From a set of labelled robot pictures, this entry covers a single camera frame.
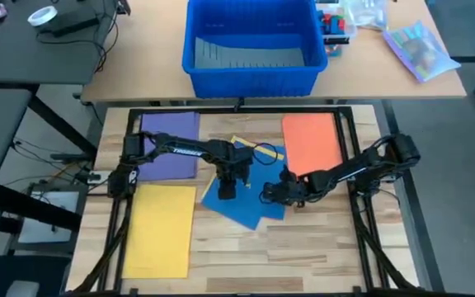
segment blue paper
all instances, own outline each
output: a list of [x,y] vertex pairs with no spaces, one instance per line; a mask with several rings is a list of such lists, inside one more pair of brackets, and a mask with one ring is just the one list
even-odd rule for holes
[[[236,147],[243,147],[244,144],[235,142]],[[285,155],[284,147],[276,147],[278,153]],[[255,155],[264,163],[274,160],[266,154],[255,151]],[[236,182],[236,198],[232,200],[220,200],[218,198],[219,180],[216,178],[206,191],[202,205],[213,211],[244,225],[249,229],[256,229],[262,216],[271,219],[283,219],[285,207],[280,204],[264,204],[260,201],[260,193],[265,182],[279,182],[280,172],[283,170],[285,161],[276,161],[274,164],[266,166],[254,160],[250,168],[248,185],[243,185],[241,181]]]

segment orange paper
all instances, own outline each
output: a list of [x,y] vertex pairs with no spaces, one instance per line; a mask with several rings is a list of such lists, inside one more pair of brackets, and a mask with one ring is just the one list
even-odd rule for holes
[[282,120],[289,170],[297,176],[342,163],[333,114],[293,114]]

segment tape roll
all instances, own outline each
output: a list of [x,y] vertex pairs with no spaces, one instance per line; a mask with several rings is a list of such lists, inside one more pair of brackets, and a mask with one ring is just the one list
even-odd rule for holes
[[58,11],[54,6],[47,6],[31,14],[27,20],[32,26],[41,26],[56,17],[57,14]]

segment purple paper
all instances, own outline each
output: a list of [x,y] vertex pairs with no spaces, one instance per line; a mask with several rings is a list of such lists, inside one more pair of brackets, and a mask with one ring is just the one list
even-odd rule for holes
[[[185,139],[199,139],[199,114],[196,112],[156,113],[142,117],[141,130],[151,133],[168,133]],[[144,151],[155,146],[144,140]],[[197,157],[167,153],[155,159],[153,163],[139,166],[140,181],[161,181],[166,179],[193,178],[197,169]]]

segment plastic bag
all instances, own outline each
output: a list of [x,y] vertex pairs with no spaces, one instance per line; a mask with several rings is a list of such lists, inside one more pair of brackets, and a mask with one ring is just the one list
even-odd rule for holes
[[461,67],[461,64],[449,57],[434,35],[420,21],[413,26],[386,31],[383,36],[420,83]]
[[356,26],[388,29],[388,0],[347,0],[347,7]]

